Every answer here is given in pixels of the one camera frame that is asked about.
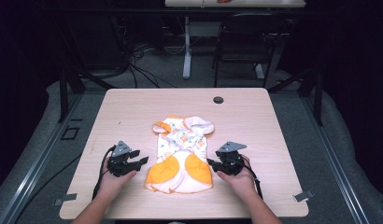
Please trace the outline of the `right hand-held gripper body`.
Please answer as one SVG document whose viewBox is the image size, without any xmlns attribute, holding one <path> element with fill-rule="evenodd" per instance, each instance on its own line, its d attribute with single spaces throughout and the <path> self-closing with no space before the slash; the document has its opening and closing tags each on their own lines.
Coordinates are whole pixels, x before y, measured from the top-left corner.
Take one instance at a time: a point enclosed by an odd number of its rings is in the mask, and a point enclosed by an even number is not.
<svg viewBox="0 0 383 224">
<path fill-rule="evenodd" d="M 219 165 L 212 167 L 215 172 L 221 171 L 227 175 L 238 175 L 244 167 L 239 150 L 246 148 L 246 145 L 228 141 L 222 145 L 217 151 L 223 152 L 221 157 L 218 157 Z"/>
</svg>

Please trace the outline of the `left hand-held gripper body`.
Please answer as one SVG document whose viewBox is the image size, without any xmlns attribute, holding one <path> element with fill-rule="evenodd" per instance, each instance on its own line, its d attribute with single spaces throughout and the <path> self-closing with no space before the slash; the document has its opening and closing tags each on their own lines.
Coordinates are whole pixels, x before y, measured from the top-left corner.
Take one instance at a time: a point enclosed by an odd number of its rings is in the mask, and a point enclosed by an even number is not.
<svg viewBox="0 0 383 224">
<path fill-rule="evenodd" d="M 107 163 L 108 171 L 114 176 L 122 176 L 130 173 L 131 171 L 139 171 L 141 166 L 133 166 L 128 162 L 129 153 L 133 151 L 128 145 L 126 145 L 123 141 L 119 141 L 119 143 L 114 147 L 112 154 L 109 157 Z"/>
</svg>

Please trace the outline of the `person's right hand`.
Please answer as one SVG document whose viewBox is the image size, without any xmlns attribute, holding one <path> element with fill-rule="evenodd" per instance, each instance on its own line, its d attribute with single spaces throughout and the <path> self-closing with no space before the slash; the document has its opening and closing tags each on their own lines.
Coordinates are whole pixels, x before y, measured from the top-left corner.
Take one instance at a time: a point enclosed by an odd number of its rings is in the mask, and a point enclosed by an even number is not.
<svg viewBox="0 0 383 224">
<path fill-rule="evenodd" d="M 217 175 L 233 189 L 234 193 L 244 202 L 252 198 L 260 198 L 257 193 L 255 182 L 251 171 L 249 170 L 249 158 L 242 156 L 245 167 L 238 175 L 227 175 L 222 171 L 217 171 Z"/>
</svg>

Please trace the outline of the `person's left hand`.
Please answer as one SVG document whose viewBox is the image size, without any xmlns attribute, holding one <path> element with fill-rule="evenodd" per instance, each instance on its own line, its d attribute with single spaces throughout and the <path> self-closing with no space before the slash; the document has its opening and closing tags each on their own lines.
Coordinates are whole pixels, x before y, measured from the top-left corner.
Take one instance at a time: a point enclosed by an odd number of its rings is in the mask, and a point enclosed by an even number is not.
<svg viewBox="0 0 383 224">
<path fill-rule="evenodd" d="M 112 202 L 136 174 L 137 171 L 131 171 L 126 175 L 114 176 L 108 171 L 107 160 L 105 160 L 100 187 L 95 198 L 102 202 Z"/>
</svg>

